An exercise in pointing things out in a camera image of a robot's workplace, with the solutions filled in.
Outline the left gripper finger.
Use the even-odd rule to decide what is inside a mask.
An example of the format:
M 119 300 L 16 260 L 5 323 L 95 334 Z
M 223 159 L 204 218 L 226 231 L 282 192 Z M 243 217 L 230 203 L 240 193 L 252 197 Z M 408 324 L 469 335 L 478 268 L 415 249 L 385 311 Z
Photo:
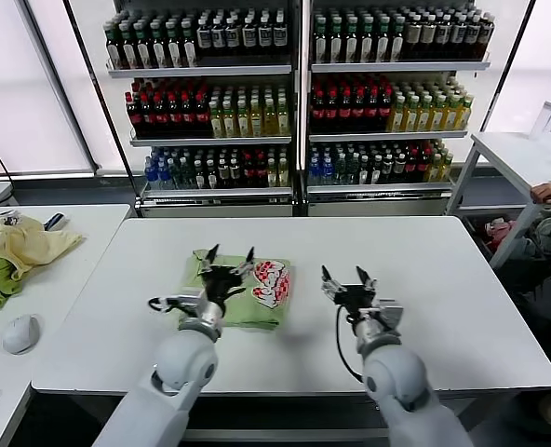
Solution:
M 201 273 L 207 273 L 212 271 L 212 266 L 216 258 L 218 249 L 219 249 L 219 245 L 216 244 L 213 248 L 211 248 L 207 252 L 206 256 L 201 260 L 201 263 L 200 263 Z
M 249 249 L 249 252 L 245 260 L 235 269 L 235 273 L 239 277 L 246 277 L 253 269 L 253 265 L 254 265 L 254 248 L 251 247 Z

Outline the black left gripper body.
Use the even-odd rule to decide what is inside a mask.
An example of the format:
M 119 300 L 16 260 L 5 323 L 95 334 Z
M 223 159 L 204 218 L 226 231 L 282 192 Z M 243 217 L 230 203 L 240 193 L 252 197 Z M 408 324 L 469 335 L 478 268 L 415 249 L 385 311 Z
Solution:
M 237 267 L 213 265 L 201 273 L 209 302 L 224 305 L 225 301 L 245 290 L 243 276 Z

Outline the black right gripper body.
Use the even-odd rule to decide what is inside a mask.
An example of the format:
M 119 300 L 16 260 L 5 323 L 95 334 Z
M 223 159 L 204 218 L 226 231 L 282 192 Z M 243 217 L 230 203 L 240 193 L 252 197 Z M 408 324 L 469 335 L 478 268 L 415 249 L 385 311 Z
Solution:
M 362 309 L 372 308 L 376 291 L 364 285 L 342 285 L 336 292 L 336 305 L 343 307 L 350 319 L 360 319 Z

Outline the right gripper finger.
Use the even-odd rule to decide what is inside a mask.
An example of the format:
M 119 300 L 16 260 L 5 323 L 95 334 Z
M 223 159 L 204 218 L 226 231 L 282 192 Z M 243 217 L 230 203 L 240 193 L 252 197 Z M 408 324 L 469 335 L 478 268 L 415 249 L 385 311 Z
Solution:
M 329 299 L 335 299 L 339 294 L 345 292 L 345 287 L 337 280 L 335 280 L 326 266 L 321 266 L 322 272 L 322 285 L 321 290 Z
M 363 268 L 361 268 L 360 266 L 356 267 L 356 271 L 363 285 L 363 288 L 367 291 L 375 291 L 377 280 L 374 278 L 371 278 L 368 272 Z

